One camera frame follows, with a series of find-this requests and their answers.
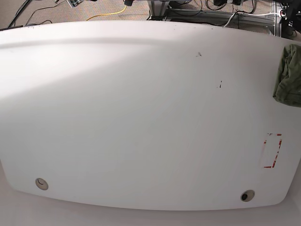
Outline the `olive green t-shirt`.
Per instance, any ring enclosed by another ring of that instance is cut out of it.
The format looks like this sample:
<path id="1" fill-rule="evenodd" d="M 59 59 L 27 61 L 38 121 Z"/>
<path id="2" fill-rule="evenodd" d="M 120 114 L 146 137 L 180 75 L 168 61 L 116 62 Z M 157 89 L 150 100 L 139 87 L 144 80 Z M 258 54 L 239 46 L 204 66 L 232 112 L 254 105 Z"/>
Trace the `olive green t-shirt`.
<path id="1" fill-rule="evenodd" d="M 299 45 L 289 44 L 283 49 L 273 98 L 288 106 L 301 106 L 301 47 Z"/>

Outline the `red tape rectangle marking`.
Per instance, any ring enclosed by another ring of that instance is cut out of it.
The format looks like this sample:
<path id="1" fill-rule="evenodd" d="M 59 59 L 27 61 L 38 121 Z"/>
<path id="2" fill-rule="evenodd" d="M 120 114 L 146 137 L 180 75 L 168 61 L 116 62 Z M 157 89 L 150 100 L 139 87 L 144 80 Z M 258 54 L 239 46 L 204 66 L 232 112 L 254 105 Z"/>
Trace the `red tape rectangle marking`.
<path id="1" fill-rule="evenodd" d="M 282 144 L 282 134 L 268 133 L 264 139 L 260 158 L 260 167 L 274 168 Z"/>

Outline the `metal frame rack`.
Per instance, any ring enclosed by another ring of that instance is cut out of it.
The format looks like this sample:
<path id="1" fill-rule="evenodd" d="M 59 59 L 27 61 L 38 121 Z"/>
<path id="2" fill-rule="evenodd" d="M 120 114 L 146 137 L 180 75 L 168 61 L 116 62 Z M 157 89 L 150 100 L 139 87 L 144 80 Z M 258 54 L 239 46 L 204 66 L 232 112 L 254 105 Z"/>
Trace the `metal frame rack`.
<path id="1" fill-rule="evenodd" d="M 281 7 L 273 0 L 228 0 L 215 6 L 212 0 L 149 0 L 150 19 L 251 30 L 262 28 L 282 36 Z"/>

